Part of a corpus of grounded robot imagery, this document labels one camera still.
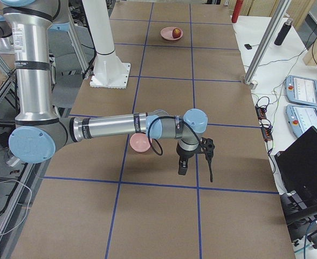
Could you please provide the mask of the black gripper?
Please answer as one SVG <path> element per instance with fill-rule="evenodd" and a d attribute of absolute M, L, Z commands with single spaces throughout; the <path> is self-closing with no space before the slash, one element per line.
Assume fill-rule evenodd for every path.
<path fill-rule="evenodd" d="M 186 175 L 188 170 L 188 160 L 194 156 L 196 149 L 187 151 L 177 144 L 176 152 L 179 156 L 178 175 Z"/>

